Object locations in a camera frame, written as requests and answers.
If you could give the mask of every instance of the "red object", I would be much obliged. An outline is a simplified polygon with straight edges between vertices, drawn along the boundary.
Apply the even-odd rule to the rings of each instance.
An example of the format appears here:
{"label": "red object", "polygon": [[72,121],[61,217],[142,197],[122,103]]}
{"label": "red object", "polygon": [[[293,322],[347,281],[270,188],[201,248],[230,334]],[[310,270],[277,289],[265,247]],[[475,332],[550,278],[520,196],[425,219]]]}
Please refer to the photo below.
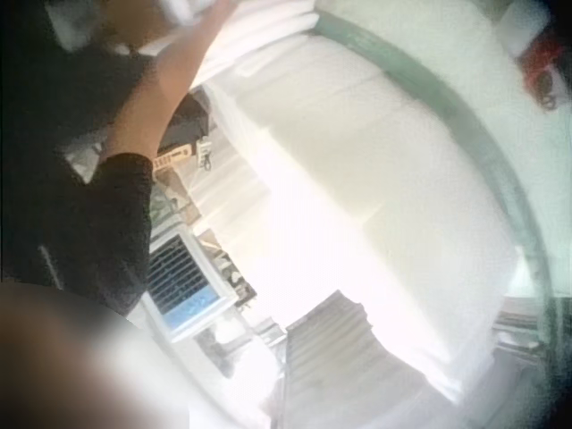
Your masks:
{"label": "red object", "polygon": [[564,52],[552,31],[546,31],[531,44],[520,59],[525,73],[525,86],[535,96],[537,95],[536,81],[544,73],[546,67],[554,62]]}

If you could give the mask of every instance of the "person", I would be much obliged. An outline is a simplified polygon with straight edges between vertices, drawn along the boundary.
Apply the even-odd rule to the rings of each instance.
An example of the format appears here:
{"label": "person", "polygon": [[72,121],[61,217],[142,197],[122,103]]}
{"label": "person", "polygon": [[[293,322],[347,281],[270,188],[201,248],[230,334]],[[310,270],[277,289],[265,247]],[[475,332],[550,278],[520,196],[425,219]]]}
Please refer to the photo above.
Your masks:
{"label": "person", "polygon": [[[8,176],[10,185],[29,173],[34,186],[12,192],[17,185],[3,184],[10,202],[3,198],[3,223],[26,225],[20,236],[3,236],[3,272],[79,294],[120,315],[132,310],[146,289],[152,160],[206,51],[235,9],[232,0],[217,0],[199,24],[151,62],[117,114],[90,183],[61,169],[29,168]],[[35,206],[19,204],[24,199]],[[15,209],[20,206],[27,209]],[[33,243],[37,257],[13,256],[24,241]]]}

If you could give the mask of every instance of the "white fabric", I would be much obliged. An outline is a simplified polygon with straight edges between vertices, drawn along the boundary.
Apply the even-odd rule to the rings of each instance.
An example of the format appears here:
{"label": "white fabric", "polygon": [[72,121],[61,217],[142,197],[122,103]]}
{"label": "white fabric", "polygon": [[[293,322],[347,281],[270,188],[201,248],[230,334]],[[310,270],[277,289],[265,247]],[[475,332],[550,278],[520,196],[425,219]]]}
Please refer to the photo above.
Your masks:
{"label": "white fabric", "polygon": [[285,38],[283,41],[277,42],[267,49],[261,49],[248,59],[245,59],[245,61],[241,61],[240,64],[237,65],[236,72],[243,77],[252,76],[280,56],[304,44],[307,39],[308,35],[300,34],[291,38]]}
{"label": "white fabric", "polygon": [[270,27],[265,27],[257,32],[247,34],[243,38],[238,38],[222,48],[216,48],[215,46],[214,52],[209,50],[206,54],[205,63],[201,68],[235,60],[276,40],[312,29],[317,22],[317,13],[307,13],[276,22]]}
{"label": "white fabric", "polygon": [[[464,99],[492,134],[526,191],[542,231],[555,292],[571,296],[570,104],[543,112],[526,91],[522,71],[500,43],[499,33],[474,1],[360,0],[357,4],[354,0],[319,0],[317,7],[397,46]],[[516,18],[525,23],[513,28],[511,37],[518,36],[515,41],[532,36],[545,21],[542,10],[518,10],[509,21],[514,24],[512,18]],[[503,41],[505,24],[500,23]],[[513,52],[521,48],[508,45]],[[518,294],[527,290],[532,291],[523,283]]]}
{"label": "white fabric", "polygon": [[426,107],[332,41],[239,69],[205,88],[264,192],[253,190],[240,226],[239,206],[198,201],[217,238],[278,323],[341,290],[387,350],[459,399],[491,363],[490,327],[517,264],[480,175]]}
{"label": "white fabric", "polygon": [[256,9],[250,13],[242,13],[224,26],[209,49],[208,56],[216,55],[225,46],[232,45],[236,40],[257,34],[259,31],[270,29],[274,24],[289,18],[310,13],[314,10],[314,0],[293,0],[273,4],[269,7]]}

